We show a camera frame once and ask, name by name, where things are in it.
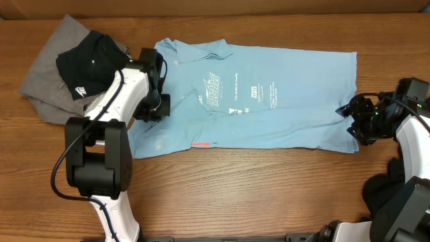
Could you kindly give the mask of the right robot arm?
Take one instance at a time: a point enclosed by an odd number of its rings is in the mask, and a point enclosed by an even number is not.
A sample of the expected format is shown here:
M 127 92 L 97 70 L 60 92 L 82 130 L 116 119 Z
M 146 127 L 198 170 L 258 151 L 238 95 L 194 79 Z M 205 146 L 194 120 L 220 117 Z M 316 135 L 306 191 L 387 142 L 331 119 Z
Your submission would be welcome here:
M 351 98 L 337 113 L 353 118 L 348 132 L 362 145 L 392 138 L 398 156 L 385 174 L 369 178 L 362 198 L 370 217 L 358 223 L 334 220 L 307 239 L 315 241 L 429 240 L 429 83 L 400 79 L 396 89 Z

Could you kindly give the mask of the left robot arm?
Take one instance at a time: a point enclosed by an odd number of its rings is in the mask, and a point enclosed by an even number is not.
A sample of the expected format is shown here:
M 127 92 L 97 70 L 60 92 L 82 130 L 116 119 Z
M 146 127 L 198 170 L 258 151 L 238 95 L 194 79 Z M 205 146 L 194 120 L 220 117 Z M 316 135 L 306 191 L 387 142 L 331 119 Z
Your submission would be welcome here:
M 132 180 L 132 152 L 127 126 L 131 119 L 158 122 L 169 116 L 170 96 L 162 92 L 167 62 L 154 48 L 143 48 L 136 60 L 116 71 L 99 104 L 83 118 L 70 118 L 64 128 L 67 182 L 78 196 L 56 187 L 54 166 L 50 183 L 67 200 L 89 202 L 104 229 L 104 241 L 142 241 L 142 229 L 132 214 L 127 189 Z

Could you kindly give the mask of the light blue printed t-shirt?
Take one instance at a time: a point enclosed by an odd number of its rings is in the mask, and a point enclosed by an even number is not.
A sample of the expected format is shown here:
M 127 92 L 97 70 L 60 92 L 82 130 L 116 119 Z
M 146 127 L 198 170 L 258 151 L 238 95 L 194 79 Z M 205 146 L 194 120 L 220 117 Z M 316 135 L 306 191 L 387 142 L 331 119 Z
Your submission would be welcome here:
M 169 116 L 137 120 L 128 136 L 137 159 L 192 147 L 309 148 L 354 153 L 350 118 L 337 109 L 356 92 L 357 55 L 239 46 L 218 40 L 156 43 L 167 66 Z

